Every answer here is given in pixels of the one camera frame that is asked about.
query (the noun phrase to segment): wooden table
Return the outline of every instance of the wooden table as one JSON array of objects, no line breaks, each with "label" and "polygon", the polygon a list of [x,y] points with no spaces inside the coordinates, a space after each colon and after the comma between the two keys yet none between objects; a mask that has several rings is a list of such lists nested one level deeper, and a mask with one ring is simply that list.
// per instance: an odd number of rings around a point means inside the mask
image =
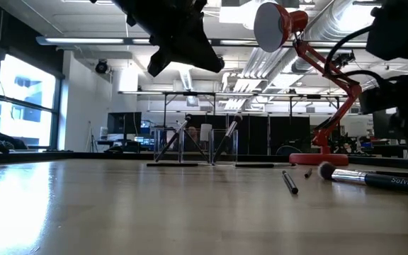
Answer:
[{"label": "wooden table", "polygon": [[284,169],[145,163],[0,166],[0,254],[408,254],[408,194],[306,166],[286,168],[296,196]]}]

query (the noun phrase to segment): lamp base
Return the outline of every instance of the lamp base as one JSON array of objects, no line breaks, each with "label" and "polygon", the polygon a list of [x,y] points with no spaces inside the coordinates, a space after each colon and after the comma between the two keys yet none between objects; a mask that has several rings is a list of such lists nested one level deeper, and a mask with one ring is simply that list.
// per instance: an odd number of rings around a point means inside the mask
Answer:
[{"label": "lamp base", "polygon": [[304,154],[295,153],[289,156],[289,163],[318,166],[322,162],[332,163],[334,166],[348,166],[349,158],[345,154]]}]

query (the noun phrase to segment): computer monitor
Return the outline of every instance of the computer monitor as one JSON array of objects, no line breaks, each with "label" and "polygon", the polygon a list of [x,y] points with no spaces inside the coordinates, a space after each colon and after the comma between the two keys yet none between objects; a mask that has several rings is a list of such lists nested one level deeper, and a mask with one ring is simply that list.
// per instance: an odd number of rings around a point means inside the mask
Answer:
[{"label": "computer monitor", "polygon": [[109,113],[108,134],[140,134],[141,113]]},{"label": "computer monitor", "polygon": [[404,139],[404,136],[390,127],[390,118],[387,110],[379,110],[373,113],[374,136],[378,139]]}]

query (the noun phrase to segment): glass panel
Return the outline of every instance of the glass panel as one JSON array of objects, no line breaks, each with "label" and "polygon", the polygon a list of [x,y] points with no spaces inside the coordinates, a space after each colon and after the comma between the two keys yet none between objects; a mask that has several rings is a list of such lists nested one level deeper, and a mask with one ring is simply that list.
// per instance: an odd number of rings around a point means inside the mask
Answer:
[{"label": "glass panel", "polygon": [[6,55],[1,61],[0,95],[53,107],[56,78],[15,57]]},{"label": "glass panel", "polygon": [[0,132],[28,146],[49,146],[52,114],[0,101]]}]

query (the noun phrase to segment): black marker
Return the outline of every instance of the black marker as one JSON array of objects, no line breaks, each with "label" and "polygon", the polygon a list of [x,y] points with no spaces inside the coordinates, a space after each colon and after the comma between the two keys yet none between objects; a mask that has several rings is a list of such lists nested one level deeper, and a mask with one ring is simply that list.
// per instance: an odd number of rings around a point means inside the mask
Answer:
[{"label": "black marker", "polygon": [[312,175],[312,169],[308,170],[305,174],[305,178],[308,179]]},{"label": "black marker", "polygon": [[292,180],[292,178],[289,176],[289,174],[286,171],[283,171],[283,180],[286,183],[286,185],[289,188],[289,191],[292,194],[297,194],[298,193],[298,188],[295,185],[294,181]]}]

